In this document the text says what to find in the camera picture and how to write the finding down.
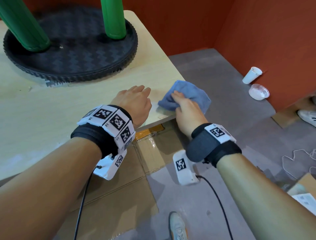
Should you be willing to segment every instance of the blue cloth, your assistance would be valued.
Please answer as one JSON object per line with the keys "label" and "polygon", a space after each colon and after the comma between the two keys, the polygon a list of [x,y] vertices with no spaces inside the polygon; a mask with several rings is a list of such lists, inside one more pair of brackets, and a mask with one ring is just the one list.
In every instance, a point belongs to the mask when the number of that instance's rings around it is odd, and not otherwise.
{"label": "blue cloth", "polygon": [[196,102],[203,114],[206,113],[211,104],[210,98],[202,89],[199,89],[192,83],[177,80],[163,97],[163,99],[158,102],[158,105],[169,111],[175,111],[176,108],[179,107],[179,104],[177,104],[171,96],[171,93],[173,93],[175,90],[183,93],[186,98]]}

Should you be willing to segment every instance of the green pole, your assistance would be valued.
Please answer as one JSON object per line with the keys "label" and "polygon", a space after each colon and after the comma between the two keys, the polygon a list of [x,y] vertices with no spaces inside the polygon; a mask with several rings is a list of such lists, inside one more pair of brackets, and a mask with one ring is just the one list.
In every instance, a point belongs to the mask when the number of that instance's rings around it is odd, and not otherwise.
{"label": "green pole", "polygon": [[122,0],[101,0],[105,33],[109,38],[122,39],[126,36]]}
{"label": "green pole", "polygon": [[40,52],[50,46],[48,36],[22,0],[0,0],[0,17],[25,49]]}

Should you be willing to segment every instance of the white paper cup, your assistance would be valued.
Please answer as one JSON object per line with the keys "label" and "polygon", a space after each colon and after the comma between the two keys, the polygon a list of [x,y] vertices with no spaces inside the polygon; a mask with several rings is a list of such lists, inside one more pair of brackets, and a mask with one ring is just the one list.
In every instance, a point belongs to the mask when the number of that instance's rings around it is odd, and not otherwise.
{"label": "white paper cup", "polygon": [[257,67],[252,67],[249,72],[246,74],[246,76],[243,78],[242,82],[245,84],[251,83],[253,80],[255,80],[257,77],[259,77],[262,74],[262,71]]}
{"label": "white paper cup", "polygon": [[260,84],[252,84],[249,89],[249,95],[256,100],[263,100],[270,96],[269,91]]}

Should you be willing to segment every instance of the wooden table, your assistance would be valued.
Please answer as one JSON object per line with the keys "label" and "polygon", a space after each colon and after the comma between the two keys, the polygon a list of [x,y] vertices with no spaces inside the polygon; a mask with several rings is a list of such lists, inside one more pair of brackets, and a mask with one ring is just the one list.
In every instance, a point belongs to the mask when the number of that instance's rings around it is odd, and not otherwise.
{"label": "wooden table", "polygon": [[[136,56],[123,71],[100,80],[47,87],[43,79],[14,66],[1,48],[0,180],[24,171],[65,143],[85,113],[109,104],[117,92],[134,85],[152,89],[153,108],[140,129],[174,118],[174,112],[157,102],[176,80],[184,79],[135,13],[124,14],[138,34]],[[0,39],[6,31],[1,21]]]}

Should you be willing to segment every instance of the black round base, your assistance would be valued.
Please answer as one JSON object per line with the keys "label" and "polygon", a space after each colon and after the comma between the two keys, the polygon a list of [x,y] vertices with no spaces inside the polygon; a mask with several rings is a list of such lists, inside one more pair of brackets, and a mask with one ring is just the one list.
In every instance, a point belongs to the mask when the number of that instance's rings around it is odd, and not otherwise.
{"label": "black round base", "polygon": [[74,7],[44,15],[39,23],[52,44],[41,52],[27,51],[10,30],[3,46],[8,58],[23,71],[50,81],[94,80],[119,71],[134,57],[138,39],[126,22],[126,37],[113,40],[104,30],[102,11]]}

